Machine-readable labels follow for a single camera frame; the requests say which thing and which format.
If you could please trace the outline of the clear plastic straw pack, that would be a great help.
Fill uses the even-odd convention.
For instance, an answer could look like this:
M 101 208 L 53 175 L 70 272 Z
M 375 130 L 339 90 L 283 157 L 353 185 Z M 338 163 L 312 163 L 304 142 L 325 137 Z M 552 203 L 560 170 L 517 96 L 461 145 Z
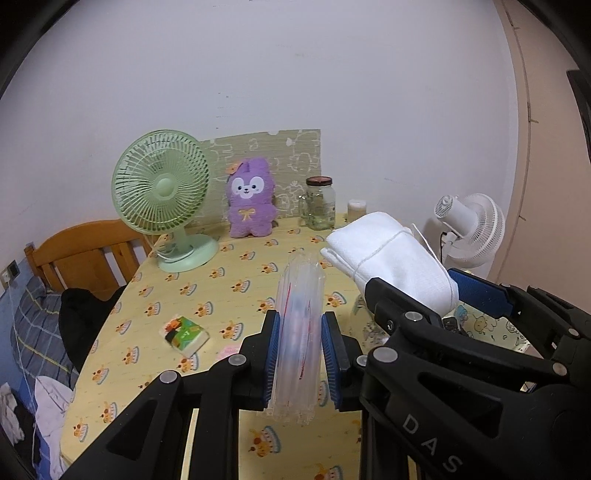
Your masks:
M 291 253 L 277 286 L 267 359 L 266 412 L 277 421 L 308 425 L 315 417 L 324 292 L 318 257 L 301 250 Z

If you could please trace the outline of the white drawstring cloth pouch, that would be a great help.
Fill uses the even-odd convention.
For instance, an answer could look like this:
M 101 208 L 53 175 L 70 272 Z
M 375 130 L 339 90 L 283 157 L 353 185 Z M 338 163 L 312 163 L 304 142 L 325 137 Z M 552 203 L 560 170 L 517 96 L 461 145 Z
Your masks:
M 458 285 L 434 252 L 387 213 L 373 212 L 335 230 L 321 254 L 362 294 L 380 278 L 441 316 L 459 304 Z

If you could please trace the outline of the green tissue pack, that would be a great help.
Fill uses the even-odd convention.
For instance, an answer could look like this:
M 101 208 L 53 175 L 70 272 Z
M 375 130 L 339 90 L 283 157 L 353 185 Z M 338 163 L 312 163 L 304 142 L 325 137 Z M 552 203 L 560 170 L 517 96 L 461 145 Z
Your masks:
M 195 354 L 209 340 L 209 334 L 192 320 L 177 316 L 169 320 L 161 329 L 166 343 L 183 357 Z

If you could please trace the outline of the pink paper packet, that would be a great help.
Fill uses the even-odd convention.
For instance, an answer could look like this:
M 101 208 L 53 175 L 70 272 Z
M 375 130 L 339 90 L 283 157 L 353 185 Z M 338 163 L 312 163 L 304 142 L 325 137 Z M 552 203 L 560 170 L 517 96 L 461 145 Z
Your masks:
M 231 355 L 238 354 L 240 350 L 239 345 L 226 345 L 217 352 L 216 360 L 221 361 Z

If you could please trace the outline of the beige door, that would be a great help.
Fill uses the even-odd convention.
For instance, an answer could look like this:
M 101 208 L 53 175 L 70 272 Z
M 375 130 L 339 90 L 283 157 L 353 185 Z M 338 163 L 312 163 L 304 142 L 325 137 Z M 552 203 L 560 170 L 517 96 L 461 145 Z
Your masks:
M 495 4 L 518 102 L 518 153 L 506 234 L 490 278 L 590 308 L 590 160 L 575 69 L 554 33 L 518 1 Z

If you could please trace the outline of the white standing fan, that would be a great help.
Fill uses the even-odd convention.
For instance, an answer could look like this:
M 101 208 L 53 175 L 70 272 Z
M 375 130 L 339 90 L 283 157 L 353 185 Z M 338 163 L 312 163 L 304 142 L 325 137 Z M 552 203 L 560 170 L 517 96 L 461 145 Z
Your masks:
M 505 235 L 506 220 L 490 196 L 445 195 L 436 204 L 434 214 L 447 228 L 441 246 L 443 262 L 450 260 L 459 268 L 472 269 L 494 260 Z

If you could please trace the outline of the white cloth on bed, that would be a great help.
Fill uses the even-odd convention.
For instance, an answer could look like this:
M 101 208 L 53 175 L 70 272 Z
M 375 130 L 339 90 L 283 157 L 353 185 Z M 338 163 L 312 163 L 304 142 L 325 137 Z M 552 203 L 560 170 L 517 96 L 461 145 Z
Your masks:
M 1 477 L 59 479 L 67 469 L 60 450 L 65 415 L 73 391 L 47 377 L 32 387 L 1 385 Z

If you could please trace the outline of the cotton swab container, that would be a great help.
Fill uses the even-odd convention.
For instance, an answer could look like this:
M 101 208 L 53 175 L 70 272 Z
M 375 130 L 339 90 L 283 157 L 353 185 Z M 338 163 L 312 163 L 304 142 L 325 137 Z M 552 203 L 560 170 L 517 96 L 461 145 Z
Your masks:
M 353 223 L 367 214 L 367 202 L 365 200 L 352 199 L 348 202 L 346 221 Z

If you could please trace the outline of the black garment on chair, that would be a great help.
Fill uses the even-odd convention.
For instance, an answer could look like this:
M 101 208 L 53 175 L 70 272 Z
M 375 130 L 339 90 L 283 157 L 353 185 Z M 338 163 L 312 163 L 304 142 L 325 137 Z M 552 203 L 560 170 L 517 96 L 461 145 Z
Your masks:
M 58 326 L 65 352 L 78 373 L 125 287 L 101 300 L 86 289 L 68 288 L 60 297 Z

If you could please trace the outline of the blue plaid bedding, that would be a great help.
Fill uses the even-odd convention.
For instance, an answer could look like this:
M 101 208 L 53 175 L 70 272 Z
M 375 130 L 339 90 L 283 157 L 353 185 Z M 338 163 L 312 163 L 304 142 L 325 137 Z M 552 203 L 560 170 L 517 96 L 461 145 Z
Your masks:
M 19 392 L 26 386 L 32 387 L 37 377 L 47 376 L 69 387 L 73 399 L 78 373 L 65 352 L 59 332 L 60 297 L 34 276 L 15 306 L 10 342 L 23 377 Z

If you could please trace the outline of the glass mason jar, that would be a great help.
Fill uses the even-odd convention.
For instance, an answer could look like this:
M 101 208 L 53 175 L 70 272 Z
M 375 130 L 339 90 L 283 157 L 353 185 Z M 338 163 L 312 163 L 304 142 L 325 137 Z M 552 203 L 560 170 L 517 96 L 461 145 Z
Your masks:
M 335 227 L 335 190 L 329 176 L 311 176 L 305 180 L 304 194 L 298 198 L 301 222 L 312 230 Z

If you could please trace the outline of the purple plush toy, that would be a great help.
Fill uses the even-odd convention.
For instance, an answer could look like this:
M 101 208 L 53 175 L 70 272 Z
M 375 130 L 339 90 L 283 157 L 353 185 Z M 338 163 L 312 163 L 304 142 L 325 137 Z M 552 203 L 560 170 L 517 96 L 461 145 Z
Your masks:
M 274 186 L 266 158 L 243 159 L 231 166 L 225 190 L 232 238 L 270 235 L 277 216 Z

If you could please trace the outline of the green patterned backboard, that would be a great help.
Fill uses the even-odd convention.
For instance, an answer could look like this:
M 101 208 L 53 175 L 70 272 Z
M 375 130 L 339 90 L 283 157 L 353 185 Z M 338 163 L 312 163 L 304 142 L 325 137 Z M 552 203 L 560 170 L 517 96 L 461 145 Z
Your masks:
M 266 158 L 276 182 L 273 203 L 280 218 L 297 216 L 305 180 L 322 173 L 318 129 L 256 132 L 200 140 L 198 144 L 207 159 L 211 179 L 204 204 L 193 217 L 191 227 L 228 219 L 225 184 L 230 167 L 242 159 Z

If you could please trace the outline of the green desk fan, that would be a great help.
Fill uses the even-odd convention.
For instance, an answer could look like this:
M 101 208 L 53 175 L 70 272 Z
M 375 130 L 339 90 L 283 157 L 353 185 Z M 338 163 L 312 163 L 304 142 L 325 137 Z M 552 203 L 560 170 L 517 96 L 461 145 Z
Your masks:
M 209 167 L 197 140 L 160 129 L 142 135 L 121 154 L 112 174 L 111 197 L 131 229 L 167 237 L 153 247 L 158 267 L 180 273 L 206 264 L 218 251 L 211 236 L 186 233 L 208 185 Z

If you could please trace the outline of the wall power socket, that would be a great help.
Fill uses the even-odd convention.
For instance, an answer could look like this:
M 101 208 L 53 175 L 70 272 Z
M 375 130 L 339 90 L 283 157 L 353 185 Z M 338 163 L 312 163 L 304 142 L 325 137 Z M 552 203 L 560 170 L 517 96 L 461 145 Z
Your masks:
M 15 278 L 19 276 L 19 274 L 20 274 L 20 269 L 18 267 L 18 264 L 15 260 L 13 260 L 0 273 L 0 280 L 1 280 L 2 287 L 4 289 L 8 289 L 10 287 L 11 283 L 15 280 Z

